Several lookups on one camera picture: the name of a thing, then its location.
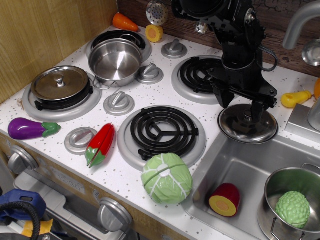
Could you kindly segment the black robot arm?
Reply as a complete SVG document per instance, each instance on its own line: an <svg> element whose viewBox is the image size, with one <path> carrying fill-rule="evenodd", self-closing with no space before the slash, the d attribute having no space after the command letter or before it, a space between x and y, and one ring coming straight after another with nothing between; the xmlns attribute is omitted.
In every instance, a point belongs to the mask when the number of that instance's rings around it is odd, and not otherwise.
<svg viewBox="0 0 320 240"><path fill-rule="evenodd" d="M264 111L276 105L277 91L262 76L262 45L266 38L250 0L173 0L176 18L206 25L222 47L224 76L213 82L213 92L223 108L235 95L252 101L251 117L258 122Z"/></svg>

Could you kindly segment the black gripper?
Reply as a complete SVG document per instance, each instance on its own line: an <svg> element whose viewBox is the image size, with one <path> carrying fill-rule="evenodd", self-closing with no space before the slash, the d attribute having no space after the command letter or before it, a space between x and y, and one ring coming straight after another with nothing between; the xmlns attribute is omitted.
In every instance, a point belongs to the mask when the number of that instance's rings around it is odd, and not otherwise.
<svg viewBox="0 0 320 240"><path fill-rule="evenodd" d="M235 95L252 101L251 117L260 121L264 111L275 107L277 90L262 76L261 68L251 63L223 64L224 76L213 83L213 92L221 107L227 108Z"/></svg>

